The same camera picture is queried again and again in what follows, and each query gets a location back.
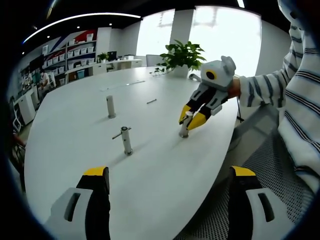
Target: white cylinder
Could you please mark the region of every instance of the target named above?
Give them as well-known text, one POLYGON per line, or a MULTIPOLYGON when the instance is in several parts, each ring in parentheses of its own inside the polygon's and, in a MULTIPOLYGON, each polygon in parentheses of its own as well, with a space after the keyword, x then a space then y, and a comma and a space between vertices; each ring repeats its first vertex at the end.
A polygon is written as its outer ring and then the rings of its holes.
POLYGON ((129 128, 123 126, 121 128, 122 141, 124 146, 124 153, 126 155, 131 155, 134 151, 131 148, 130 138, 129 138, 129 128))
POLYGON ((179 136, 182 138, 187 138, 189 136, 188 124, 191 122, 194 114, 191 111, 185 112, 184 120, 182 123, 181 130, 179 132, 179 136))
POLYGON ((116 117, 115 106, 114 106, 114 98, 110 95, 106 97, 106 105, 108 107, 108 117, 113 119, 116 117))

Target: oval table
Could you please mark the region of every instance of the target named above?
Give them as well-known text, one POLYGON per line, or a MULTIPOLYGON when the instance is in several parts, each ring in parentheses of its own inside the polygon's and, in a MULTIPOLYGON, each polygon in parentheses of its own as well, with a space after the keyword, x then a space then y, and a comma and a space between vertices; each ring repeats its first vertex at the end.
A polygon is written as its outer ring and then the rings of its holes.
POLYGON ((181 110, 199 83, 169 74, 154 77, 153 69, 83 78, 44 98, 24 166, 27 200, 40 223, 87 169, 99 166, 109 167, 112 240, 172 240, 196 213, 225 159, 237 100, 227 101, 221 112, 181 138, 181 110), (112 140, 122 126, 132 128, 131 156, 124 154, 121 137, 112 140))

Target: storage box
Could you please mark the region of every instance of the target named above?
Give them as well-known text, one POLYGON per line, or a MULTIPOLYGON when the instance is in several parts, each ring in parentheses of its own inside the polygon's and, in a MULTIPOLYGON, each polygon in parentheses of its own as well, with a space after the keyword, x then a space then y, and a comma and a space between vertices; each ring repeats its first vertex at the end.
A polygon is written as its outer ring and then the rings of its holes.
POLYGON ((61 66, 61 67, 59 67, 59 74, 62 74, 62 73, 64 73, 65 72, 65 66, 61 66))
POLYGON ((85 48, 82 48, 81 49, 81 54, 86 54, 87 53, 87 48, 85 47, 85 48))
POLYGON ((70 69, 74 69, 74 66, 75 66, 75 65, 74 65, 73 63, 69 63, 69 64, 68 64, 68 69, 69 69, 69 70, 70 70, 70 69))
POLYGON ((85 70, 80 70, 76 72, 78 79, 83 79, 85 77, 85 70))
POLYGON ((87 65, 87 59, 81 60, 81 66, 87 65))
POLYGON ((53 75, 58 75, 58 68, 56 68, 55 70, 52 71, 53 75))
POLYGON ((69 41, 69 46, 74 45, 75 44, 75 39, 72 39, 69 41))
POLYGON ((55 56, 55 57, 53 58, 53 64, 56 64, 58 61, 59 61, 59 57, 58 57, 58 56, 55 56))
POLYGON ((95 59, 94 58, 89 58, 88 59, 88 64, 94 64, 95 63, 95 59))
POLYGON ((133 60, 134 56, 133 55, 127 55, 127 56, 124 56, 124 58, 128 59, 128 60, 133 60))
POLYGON ((48 45, 45 45, 45 46, 42 47, 42 54, 43 55, 47 55, 48 51, 49 51, 49 46, 48 45))
POLYGON ((80 49, 74 50, 74 56, 79 56, 80 55, 80 49))
POLYGON ((61 79, 59 79, 59 81, 60 81, 60 85, 62 86, 62 85, 65 85, 66 79, 65 78, 61 78, 61 79))
POLYGON ((48 61, 46 61, 47 66, 52 65, 52 59, 49 59, 48 61))
POLYGON ((68 55, 68 59, 72 58, 74 56, 74 51, 68 51, 67 55, 68 55))
POLYGON ((94 46, 88 47, 88 53, 93 53, 93 52, 94 52, 94 49, 95 49, 94 46))
POLYGON ((93 33, 89 33, 86 35, 86 41, 90 42, 94 39, 94 34, 93 33))
POLYGON ((65 60, 65 53, 62 53, 60 56, 59 56, 59 61, 63 61, 65 60))

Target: white pot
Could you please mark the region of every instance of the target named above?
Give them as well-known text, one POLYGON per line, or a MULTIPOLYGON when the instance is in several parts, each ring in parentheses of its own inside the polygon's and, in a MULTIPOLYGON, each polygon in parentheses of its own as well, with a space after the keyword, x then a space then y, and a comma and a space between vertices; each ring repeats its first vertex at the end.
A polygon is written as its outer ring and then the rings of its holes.
POLYGON ((189 68, 187 65, 176 66, 173 70, 173 75, 178 78, 186 79, 189 73, 189 68))

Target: window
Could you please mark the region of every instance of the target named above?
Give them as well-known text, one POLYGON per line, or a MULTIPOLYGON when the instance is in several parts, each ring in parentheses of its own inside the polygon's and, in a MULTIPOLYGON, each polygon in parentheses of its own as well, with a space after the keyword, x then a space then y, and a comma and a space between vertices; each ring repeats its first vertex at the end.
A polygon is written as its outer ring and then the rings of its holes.
POLYGON ((232 57, 240 76, 256 74, 261 47, 261 17, 240 9, 199 6, 189 40, 200 44, 208 62, 232 57))
POLYGON ((167 52, 165 45, 170 43, 175 10, 152 14, 143 18, 140 24, 136 55, 160 55, 167 52))

